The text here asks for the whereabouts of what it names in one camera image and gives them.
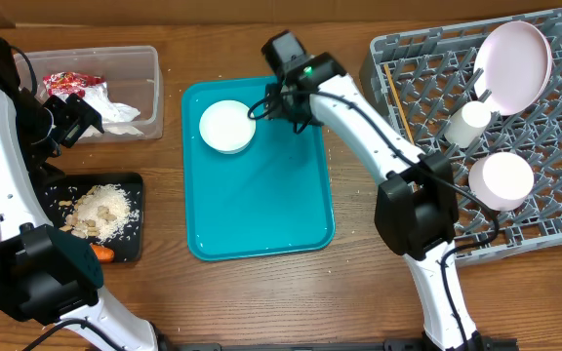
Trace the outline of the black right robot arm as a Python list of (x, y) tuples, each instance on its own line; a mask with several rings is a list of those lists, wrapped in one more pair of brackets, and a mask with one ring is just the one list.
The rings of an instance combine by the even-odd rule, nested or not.
[(263, 117), (286, 119), (295, 133), (328, 127), (375, 180), (375, 226), (405, 260), (421, 301), (423, 336), (415, 348), (483, 349), (452, 252), (459, 210), (450, 161), (395, 132), (330, 54), (309, 54), (292, 32), (271, 37), (261, 52), (277, 78), (261, 101)]

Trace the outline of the red snack wrapper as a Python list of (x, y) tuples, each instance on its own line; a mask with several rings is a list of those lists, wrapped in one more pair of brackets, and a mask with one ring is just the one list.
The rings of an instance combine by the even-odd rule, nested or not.
[(100, 76), (65, 71), (43, 77), (43, 84), (49, 96), (75, 94), (83, 98), (88, 88), (100, 85), (105, 79)]

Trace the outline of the white round plate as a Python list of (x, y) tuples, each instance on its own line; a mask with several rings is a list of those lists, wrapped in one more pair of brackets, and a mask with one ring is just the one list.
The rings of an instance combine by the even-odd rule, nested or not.
[(532, 24), (510, 21), (498, 26), (477, 52), (473, 69), (481, 70), (474, 91), (488, 93), (484, 104), (509, 116), (536, 102), (552, 70), (550, 45)]

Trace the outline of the pink bowl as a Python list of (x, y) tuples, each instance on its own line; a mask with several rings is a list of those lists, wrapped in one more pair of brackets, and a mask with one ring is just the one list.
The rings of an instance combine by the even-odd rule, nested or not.
[(511, 152), (498, 152), (478, 160), (468, 174), (470, 190), (487, 207), (500, 212), (522, 205), (534, 183), (531, 166)]

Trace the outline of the white napkin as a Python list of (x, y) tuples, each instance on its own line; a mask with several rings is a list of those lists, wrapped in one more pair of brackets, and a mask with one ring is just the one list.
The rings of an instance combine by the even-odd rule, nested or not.
[(131, 125), (141, 112), (128, 104), (110, 101), (106, 82), (85, 87), (81, 93), (81, 98), (100, 114), (105, 132), (118, 136), (143, 135), (143, 132)]

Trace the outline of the white cup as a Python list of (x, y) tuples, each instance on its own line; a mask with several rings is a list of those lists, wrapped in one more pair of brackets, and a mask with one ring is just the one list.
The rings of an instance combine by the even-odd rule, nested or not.
[(480, 101), (467, 102), (449, 119), (445, 139), (459, 148), (468, 148), (480, 137), (491, 121), (491, 111)]

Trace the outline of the wooden chopstick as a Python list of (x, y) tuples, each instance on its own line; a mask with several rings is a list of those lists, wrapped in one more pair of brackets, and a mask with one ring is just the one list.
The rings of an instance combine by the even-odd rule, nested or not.
[(393, 98), (393, 100), (396, 104), (396, 107), (398, 108), (398, 111), (399, 111), (399, 114), (400, 114), (400, 119), (402, 121), (403, 128), (405, 130), (405, 134), (408, 137), (409, 142), (412, 143), (412, 144), (415, 144), (413, 136), (411, 134), (410, 126), (407, 122), (406, 115), (404, 113), (403, 106), (402, 106), (402, 103), (401, 103), (400, 98), (398, 96), (398, 93), (397, 93), (397, 90), (396, 90), (396, 87), (395, 87), (395, 83), (394, 83), (394, 80), (393, 80), (393, 77), (392, 77), (392, 74), (391, 74), (391, 71), (389, 69), (388, 64), (385, 64), (383, 66), (383, 70), (384, 70), (385, 76), (387, 78), (387, 82), (389, 83), (392, 98)]

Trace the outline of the white bowl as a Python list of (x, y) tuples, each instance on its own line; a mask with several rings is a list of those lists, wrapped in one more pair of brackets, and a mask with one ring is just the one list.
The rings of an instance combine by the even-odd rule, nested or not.
[(213, 149), (235, 154), (245, 149), (256, 132), (256, 121), (249, 118), (249, 107), (237, 100), (221, 100), (201, 115), (199, 133)]

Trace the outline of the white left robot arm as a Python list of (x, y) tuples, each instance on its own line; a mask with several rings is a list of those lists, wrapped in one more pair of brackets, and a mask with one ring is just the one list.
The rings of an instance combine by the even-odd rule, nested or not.
[(90, 243), (56, 227), (38, 194), (63, 180), (52, 165), (101, 117), (79, 96), (39, 100), (20, 83), (20, 50), (0, 37), (0, 311), (70, 330), (100, 350), (168, 350), (151, 322), (104, 285)]

